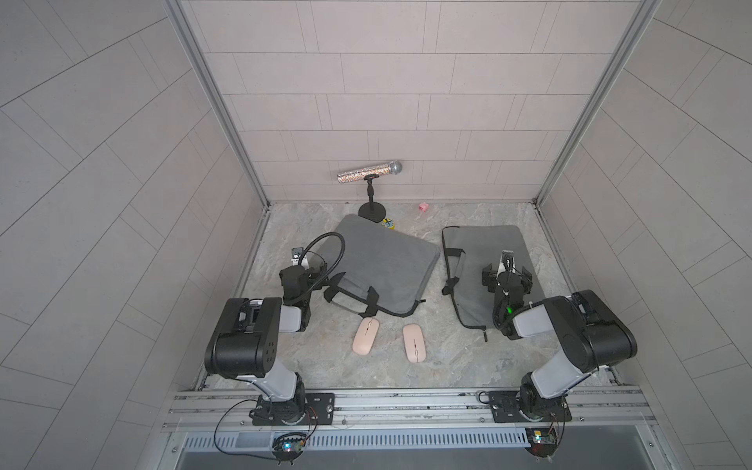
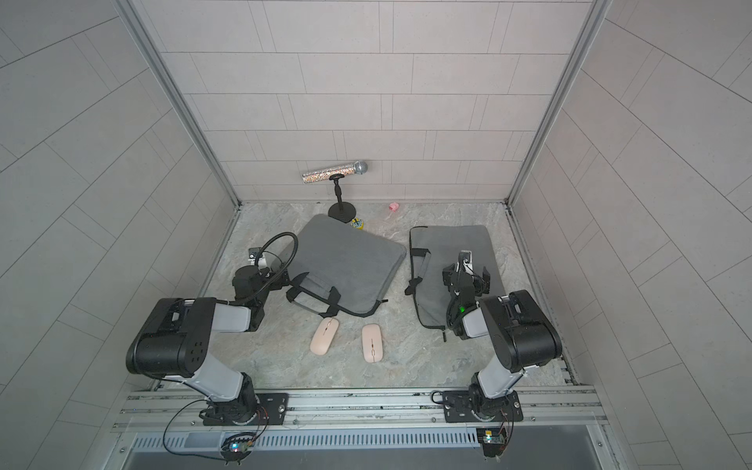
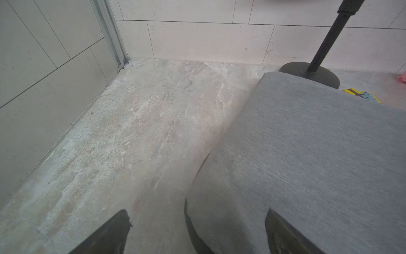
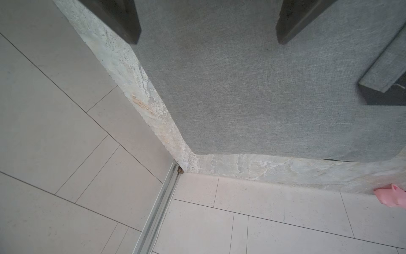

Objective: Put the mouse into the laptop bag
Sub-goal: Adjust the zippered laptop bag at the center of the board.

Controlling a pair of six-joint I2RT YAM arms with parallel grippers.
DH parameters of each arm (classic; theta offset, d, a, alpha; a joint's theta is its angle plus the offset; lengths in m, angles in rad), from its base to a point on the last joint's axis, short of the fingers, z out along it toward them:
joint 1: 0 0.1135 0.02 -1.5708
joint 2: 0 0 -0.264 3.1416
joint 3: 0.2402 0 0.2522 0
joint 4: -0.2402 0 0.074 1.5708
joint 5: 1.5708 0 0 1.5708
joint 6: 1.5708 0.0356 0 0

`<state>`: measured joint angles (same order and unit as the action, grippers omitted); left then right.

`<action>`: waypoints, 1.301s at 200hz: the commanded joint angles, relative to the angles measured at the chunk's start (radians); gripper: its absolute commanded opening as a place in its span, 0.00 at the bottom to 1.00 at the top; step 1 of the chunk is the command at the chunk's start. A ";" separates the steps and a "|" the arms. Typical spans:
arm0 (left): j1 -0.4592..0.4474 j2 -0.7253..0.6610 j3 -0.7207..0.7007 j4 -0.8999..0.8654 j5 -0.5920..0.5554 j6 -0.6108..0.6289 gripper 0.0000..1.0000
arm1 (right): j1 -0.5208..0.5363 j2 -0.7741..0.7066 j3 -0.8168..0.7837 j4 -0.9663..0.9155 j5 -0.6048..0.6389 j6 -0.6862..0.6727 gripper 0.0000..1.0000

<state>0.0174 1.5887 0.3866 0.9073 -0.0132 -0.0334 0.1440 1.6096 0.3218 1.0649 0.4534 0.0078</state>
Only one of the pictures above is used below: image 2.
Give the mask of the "grey laptop bag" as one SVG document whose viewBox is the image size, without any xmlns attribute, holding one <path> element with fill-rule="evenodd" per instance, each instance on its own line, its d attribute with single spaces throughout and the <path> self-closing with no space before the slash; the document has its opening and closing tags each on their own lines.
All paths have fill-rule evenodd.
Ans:
<svg viewBox="0 0 752 470">
<path fill-rule="evenodd" d="M 442 271 L 458 263 L 462 250 L 473 256 L 473 270 L 487 268 L 490 293 L 476 299 L 476 305 L 458 305 L 443 284 Z M 410 274 L 405 295 L 411 297 L 420 324 L 428 329 L 452 332 L 463 340 L 489 334 L 480 300 L 503 296 L 501 271 L 489 230 L 484 225 L 415 226 L 409 231 Z"/>
<path fill-rule="evenodd" d="M 306 295 L 327 305 L 320 315 L 374 315 L 407 256 L 407 248 L 387 238 L 315 215 L 298 234 L 297 253 L 287 274 L 286 298 Z"/>
</svg>

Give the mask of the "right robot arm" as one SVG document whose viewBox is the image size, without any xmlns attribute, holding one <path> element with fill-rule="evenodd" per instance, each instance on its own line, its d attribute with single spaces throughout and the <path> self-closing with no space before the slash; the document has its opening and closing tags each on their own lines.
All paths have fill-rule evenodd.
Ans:
<svg viewBox="0 0 752 470">
<path fill-rule="evenodd" d="M 461 260 L 443 269 L 443 283 L 450 293 L 446 327 L 464 340 L 487 337 L 493 345 L 490 362 L 466 391 L 442 393 L 446 422 L 522 421 L 514 387 L 529 370 L 562 355 L 557 331 L 528 291 L 493 295 L 487 270 L 478 275 Z"/>
</svg>

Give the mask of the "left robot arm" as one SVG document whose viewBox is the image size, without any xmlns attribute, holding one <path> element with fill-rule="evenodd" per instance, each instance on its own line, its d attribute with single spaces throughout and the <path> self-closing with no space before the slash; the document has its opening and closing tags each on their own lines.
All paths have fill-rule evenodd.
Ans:
<svg viewBox="0 0 752 470">
<path fill-rule="evenodd" d="M 268 294 L 288 281 L 285 268 L 243 266 L 232 279 L 233 301 L 158 300 L 127 351 L 127 370 L 201 394 L 207 403 L 199 412 L 205 426 L 283 424 L 289 396 L 258 394 L 250 375 L 231 369 L 210 353 L 210 340 L 215 333 L 257 331 Z"/>
</svg>

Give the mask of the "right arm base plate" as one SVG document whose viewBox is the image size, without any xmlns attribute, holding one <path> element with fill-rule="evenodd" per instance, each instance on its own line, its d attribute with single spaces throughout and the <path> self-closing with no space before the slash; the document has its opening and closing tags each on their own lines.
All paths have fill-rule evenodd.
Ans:
<svg viewBox="0 0 752 470">
<path fill-rule="evenodd" d="M 442 391 L 437 401 L 446 423 L 517 423 L 524 415 L 516 392 L 488 399 L 479 390 Z"/>
</svg>

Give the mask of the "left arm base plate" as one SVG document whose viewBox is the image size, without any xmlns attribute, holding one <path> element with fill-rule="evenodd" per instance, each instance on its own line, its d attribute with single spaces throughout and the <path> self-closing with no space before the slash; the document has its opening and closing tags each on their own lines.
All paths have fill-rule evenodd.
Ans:
<svg viewBox="0 0 752 470">
<path fill-rule="evenodd" d="M 218 401 L 199 413 L 204 426 L 282 425 L 289 395 L 285 393 L 241 394 L 233 401 Z"/>
</svg>

